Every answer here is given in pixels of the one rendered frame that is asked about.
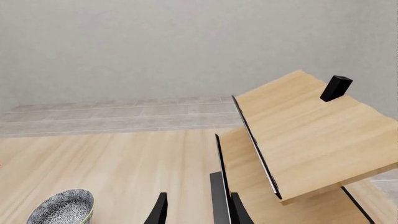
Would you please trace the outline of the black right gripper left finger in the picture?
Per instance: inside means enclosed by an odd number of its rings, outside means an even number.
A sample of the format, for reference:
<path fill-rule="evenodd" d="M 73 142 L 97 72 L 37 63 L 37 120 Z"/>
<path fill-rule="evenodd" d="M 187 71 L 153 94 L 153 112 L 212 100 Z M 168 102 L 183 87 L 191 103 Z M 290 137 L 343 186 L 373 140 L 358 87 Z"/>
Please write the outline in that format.
<path fill-rule="evenodd" d="M 168 205 L 167 193 L 161 192 L 144 224 L 165 224 Z"/>

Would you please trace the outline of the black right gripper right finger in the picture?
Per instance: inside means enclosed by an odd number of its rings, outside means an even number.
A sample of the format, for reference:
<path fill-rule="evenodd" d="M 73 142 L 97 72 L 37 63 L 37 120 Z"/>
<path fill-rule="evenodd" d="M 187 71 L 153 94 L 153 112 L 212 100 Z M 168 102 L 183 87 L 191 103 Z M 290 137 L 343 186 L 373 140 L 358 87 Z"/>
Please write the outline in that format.
<path fill-rule="evenodd" d="M 254 224 L 253 220 L 249 216 L 248 212 L 246 211 L 239 194 L 236 192 L 231 193 L 231 199 L 234 203 L 236 214 L 238 217 L 239 224 Z"/>

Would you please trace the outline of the wooden cabinet drawer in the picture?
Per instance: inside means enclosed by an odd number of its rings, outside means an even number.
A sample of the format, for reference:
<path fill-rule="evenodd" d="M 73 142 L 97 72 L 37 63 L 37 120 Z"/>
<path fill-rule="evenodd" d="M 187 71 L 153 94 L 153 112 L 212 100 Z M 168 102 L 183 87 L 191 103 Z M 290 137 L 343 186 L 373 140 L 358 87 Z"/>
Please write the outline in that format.
<path fill-rule="evenodd" d="M 220 133 L 221 149 L 231 192 L 236 192 L 254 224 L 337 224 L 333 204 L 308 199 L 283 206 L 243 127 Z"/>

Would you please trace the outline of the wooden cabinet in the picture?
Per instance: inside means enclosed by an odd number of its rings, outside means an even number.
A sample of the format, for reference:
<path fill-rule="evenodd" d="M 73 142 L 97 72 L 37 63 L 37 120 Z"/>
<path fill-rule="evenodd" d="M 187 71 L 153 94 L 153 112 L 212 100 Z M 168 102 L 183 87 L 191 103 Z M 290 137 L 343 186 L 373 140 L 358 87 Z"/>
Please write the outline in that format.
<path fill-rule="evenodd" d="M 395 205 L 368 181 L 398 168 L 398 123 L 297 70 L 233 98 L 279 202 L 333 204 L 338 223 L 398 224 Z"/>

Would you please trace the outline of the blue-white patterned bowl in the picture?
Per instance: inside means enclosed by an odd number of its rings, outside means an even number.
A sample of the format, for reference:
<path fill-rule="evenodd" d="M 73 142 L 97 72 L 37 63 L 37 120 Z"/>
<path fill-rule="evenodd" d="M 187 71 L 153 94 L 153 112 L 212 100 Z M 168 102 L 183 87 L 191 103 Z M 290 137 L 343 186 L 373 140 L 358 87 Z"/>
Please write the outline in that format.
<path fill-rule="evenodd" d="M 33 209 L 25 224 L 90 224 L 94 208 L 95 198 L 88 190 L 65 190 Z"/>

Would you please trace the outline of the small black block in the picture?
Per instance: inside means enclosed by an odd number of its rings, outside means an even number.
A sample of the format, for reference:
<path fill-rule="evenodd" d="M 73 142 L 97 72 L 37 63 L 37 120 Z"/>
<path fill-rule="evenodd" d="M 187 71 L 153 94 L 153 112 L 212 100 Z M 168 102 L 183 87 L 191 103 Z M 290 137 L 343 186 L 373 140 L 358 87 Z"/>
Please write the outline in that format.
<path fill-rule="evenodd" d="M 352 84 L 353 80 L 343 76 L 332 76 L 331 80 L 328 82 L 320 99 L 324 102 L 329 102 L 343 96 L 349 86 Z"/>

